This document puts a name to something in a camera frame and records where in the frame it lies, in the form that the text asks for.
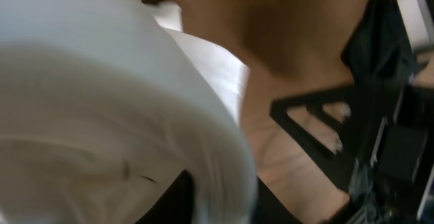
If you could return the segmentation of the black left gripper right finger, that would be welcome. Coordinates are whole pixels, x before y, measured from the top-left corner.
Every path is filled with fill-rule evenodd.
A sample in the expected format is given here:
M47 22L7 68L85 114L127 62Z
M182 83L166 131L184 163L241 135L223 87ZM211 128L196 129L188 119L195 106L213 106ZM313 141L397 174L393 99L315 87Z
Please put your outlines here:
M252 224L301 224L258 177L258 197Z

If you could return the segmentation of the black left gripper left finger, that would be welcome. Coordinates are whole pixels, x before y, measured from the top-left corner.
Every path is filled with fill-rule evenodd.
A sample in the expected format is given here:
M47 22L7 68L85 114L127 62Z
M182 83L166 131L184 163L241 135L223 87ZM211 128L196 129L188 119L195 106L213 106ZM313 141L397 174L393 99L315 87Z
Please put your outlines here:
M135 224L191 224L195 203L194 190L192 176L183 170Z

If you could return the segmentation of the white t-shirt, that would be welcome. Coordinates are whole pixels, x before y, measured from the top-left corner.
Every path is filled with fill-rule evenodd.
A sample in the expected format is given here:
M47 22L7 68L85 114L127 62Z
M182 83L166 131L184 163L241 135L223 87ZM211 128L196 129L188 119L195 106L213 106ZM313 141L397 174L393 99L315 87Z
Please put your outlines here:
M134 223L178 174L248 223L248 141L141 0L1 0L1 222Z

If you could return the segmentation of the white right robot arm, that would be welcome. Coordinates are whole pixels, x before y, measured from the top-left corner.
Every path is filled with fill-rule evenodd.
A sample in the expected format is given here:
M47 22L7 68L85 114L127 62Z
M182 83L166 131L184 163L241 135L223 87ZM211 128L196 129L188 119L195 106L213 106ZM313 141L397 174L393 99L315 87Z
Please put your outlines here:
M281 98L271 117L349 204L333 223L433 222L433 0L370 0L342 52L354 82Z

